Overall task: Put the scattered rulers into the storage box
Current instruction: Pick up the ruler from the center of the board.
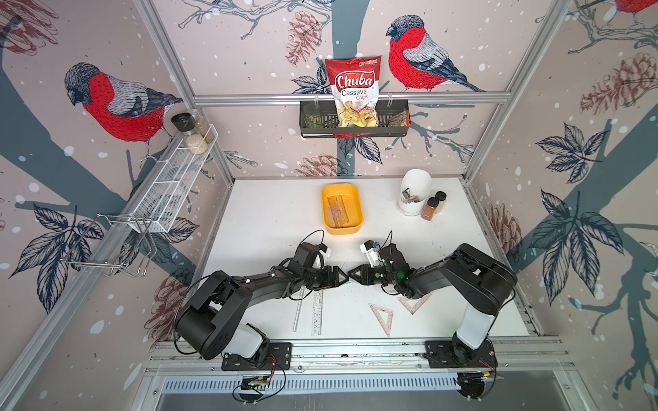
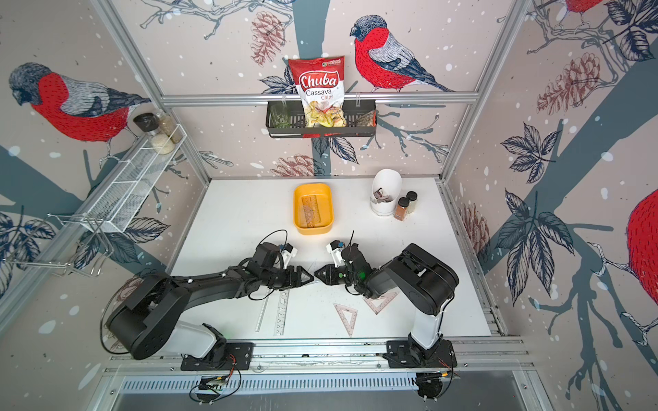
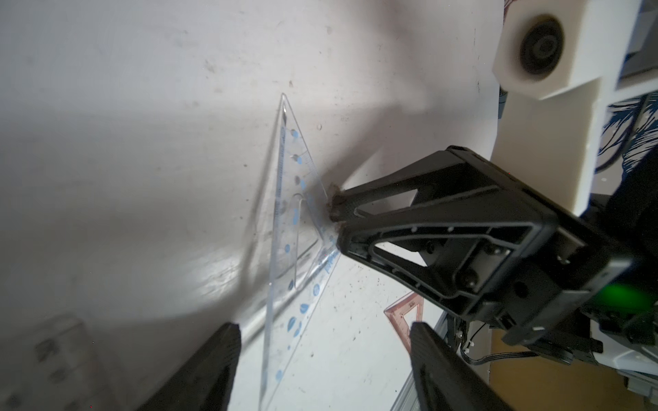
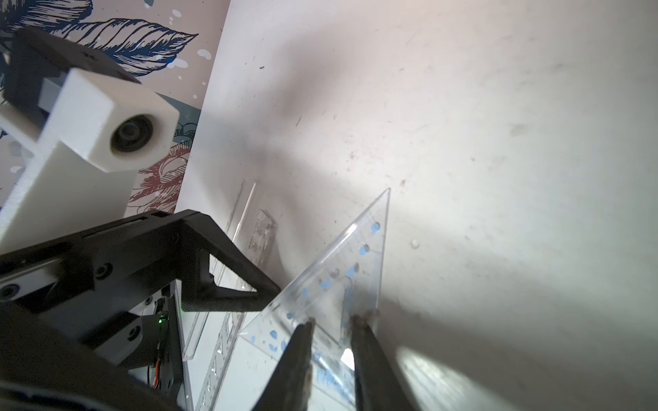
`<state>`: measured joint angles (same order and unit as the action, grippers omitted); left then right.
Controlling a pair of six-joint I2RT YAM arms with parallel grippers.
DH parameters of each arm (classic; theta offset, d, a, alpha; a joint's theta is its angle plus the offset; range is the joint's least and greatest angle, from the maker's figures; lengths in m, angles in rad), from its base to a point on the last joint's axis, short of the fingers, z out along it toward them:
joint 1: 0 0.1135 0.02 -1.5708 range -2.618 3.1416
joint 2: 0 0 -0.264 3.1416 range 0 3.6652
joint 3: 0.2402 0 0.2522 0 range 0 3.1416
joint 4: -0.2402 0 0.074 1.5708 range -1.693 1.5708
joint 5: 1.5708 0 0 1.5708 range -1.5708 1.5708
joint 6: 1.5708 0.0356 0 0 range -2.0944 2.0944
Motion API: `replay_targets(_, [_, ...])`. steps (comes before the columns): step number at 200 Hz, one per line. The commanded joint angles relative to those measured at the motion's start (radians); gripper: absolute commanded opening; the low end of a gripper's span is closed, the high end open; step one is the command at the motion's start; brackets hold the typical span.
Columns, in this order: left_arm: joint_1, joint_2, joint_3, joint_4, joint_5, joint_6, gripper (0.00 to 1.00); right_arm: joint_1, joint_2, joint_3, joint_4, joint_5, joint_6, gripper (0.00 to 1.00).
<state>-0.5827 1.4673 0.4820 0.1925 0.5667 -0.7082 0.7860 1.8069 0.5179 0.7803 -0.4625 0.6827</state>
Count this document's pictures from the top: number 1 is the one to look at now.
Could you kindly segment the pink triangle set square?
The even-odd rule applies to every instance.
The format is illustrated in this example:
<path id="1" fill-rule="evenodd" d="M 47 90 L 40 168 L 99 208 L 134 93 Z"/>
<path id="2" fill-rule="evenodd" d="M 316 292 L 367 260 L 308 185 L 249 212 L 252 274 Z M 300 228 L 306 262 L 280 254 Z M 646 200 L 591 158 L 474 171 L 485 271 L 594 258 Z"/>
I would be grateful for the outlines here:
<path id="1" fill-rule="evenodd" d="M 368 306 L 375 315 L 375 318 L 377 319 L 377 322 L 379 323 L 385 335 L 390 337 L 394 311 L 391 308 L 385 308 L 373 303 L 368 304 Z"/>

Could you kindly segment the long pink ruler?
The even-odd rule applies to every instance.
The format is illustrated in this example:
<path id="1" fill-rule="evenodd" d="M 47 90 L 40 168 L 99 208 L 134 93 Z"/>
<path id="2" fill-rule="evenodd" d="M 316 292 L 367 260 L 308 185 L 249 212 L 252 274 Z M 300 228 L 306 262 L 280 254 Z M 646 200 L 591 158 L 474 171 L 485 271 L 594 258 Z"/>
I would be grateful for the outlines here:
<path id="1" fill-rule="evenodd" d="M 327 202 L 329 205 L 329 211 L 332 216 L 332 221 L 334 224 L 335 228 L 342 228 L 341 223 L 339 222 L 340 219 L 340 210 L 339 210 L 339 200 L 340 200 L 341 195 L 333 195 L 329 196 L 327 198 Z"/>

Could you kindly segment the thin clear straight ruler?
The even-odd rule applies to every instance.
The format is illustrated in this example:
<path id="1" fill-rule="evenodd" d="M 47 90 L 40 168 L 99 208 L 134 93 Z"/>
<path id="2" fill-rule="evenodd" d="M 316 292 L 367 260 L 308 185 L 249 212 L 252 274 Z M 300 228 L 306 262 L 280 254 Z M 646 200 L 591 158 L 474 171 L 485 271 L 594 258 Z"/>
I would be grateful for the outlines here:
<path id="1" fill-rule="evenodd" d="M 297 332 L 297 329 L 298 329 L 298 324 L 299 324 L 299 320 L 300 320 L 301 313 L 302 313 L 304 298 L 305 297 L 300 297 L 296 300 L 296 302 L 297 302 L 296 312 L 295 312 L 295 317 L 294 317 L 294 322 L 293 322 L 293 327 L 292 327 L 292 332 L 295 332 L 295 333 Z"/>

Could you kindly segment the clear blue protractor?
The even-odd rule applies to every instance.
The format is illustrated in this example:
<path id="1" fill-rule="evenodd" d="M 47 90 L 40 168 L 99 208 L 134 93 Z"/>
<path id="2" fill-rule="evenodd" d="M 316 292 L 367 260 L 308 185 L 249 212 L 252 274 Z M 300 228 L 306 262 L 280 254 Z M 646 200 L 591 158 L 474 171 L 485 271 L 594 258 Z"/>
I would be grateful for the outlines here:
<path id="1" fill-rule="evenodd" d="M 339 229 L 358 225 L 358 214 L 351 202 L 337 203 L 331 206 L 334 226 Z"/>

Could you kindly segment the short clear stencil ruler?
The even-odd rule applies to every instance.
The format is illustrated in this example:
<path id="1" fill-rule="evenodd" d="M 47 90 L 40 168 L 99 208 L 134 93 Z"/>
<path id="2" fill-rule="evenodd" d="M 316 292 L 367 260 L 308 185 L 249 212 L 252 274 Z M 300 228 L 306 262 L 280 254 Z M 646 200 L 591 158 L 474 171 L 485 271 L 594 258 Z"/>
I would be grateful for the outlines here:
<path id="1" fill-rule="evenodd" d="M 351 224 L 351 207 L 350 197 L 341 195 L 339 200 L 340 219 L 342 227 L 347 227 Z"/>

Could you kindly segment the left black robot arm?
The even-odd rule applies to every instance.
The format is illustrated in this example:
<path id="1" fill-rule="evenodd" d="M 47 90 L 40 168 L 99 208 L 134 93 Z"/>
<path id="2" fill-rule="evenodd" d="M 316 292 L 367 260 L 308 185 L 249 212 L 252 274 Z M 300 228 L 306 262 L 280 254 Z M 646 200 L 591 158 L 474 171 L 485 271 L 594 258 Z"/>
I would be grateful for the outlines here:
<path id="1" fill-rule="evenodd" d="M 286 299 L 306 288 L 311 292 L 337 288 L 349 277 L 335 265 L 321 269 L 275 265 L 268 272 L 251 277 L 234 277 L 217 271 L 178 310 L 176 334 L 205 360 L 226 350 L 251 306 L 264 301 Z"/>

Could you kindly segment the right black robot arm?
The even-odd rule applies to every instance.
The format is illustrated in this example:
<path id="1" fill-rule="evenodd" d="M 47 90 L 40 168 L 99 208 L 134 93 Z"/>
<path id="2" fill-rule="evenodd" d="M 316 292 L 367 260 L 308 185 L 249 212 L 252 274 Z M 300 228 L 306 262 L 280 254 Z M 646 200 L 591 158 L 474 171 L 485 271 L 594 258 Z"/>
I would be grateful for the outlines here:
<path id="1" fill-rule="evenodd" d="M 517 278 L 506 266 L 473 246 L 463 243 L 442 260 L 413 269 L 397 245 L 381 246 L 366 241 L 361 246 L 368 263 L 348 272 L 363 286 L 393 287 L 409 300 L 420 300 L 449 286 L 466 300 L 467 306 L 458 330 L 448 344 L 457 364 L 474 361 L 481 354 L 500 311 L 516 295 Z"/>

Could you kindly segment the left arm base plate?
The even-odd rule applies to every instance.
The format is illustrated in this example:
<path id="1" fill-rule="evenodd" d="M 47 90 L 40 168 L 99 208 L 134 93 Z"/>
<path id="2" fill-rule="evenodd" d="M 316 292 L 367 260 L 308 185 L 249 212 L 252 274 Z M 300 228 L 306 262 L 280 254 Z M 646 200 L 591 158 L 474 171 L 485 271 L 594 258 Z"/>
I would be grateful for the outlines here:
<path id="1" fill-rule="evenodd" d="M 288 371 L 291 366 L 293 344 L 291 342 L 264 342 L 249 358 L 237 354 L 225 354 L 221 370 L 234 371 L 272 371 L 282 368 Z"/>

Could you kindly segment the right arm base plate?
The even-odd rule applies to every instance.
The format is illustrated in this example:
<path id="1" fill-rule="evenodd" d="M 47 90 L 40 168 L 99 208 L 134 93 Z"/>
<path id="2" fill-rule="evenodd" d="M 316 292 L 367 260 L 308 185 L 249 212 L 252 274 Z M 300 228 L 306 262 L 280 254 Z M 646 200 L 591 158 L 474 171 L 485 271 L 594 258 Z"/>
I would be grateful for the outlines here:
<path id="1" fill-rule="evenodd" d="M 424 344 L 422 358 L 431 368 L 497 368 L 495 346 L 485 339 L 478 349 L 471 349 L 459 339 L 429 340 Z"/>

